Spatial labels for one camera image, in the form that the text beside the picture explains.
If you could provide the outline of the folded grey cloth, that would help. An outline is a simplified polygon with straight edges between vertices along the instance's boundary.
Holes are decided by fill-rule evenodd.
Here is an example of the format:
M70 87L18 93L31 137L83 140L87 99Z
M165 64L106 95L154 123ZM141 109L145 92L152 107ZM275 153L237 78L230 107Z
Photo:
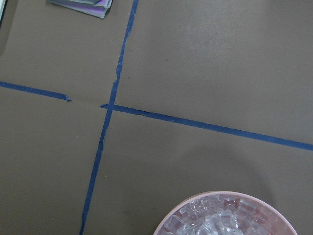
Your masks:
M50 0L52 4L104 19L112 0Z

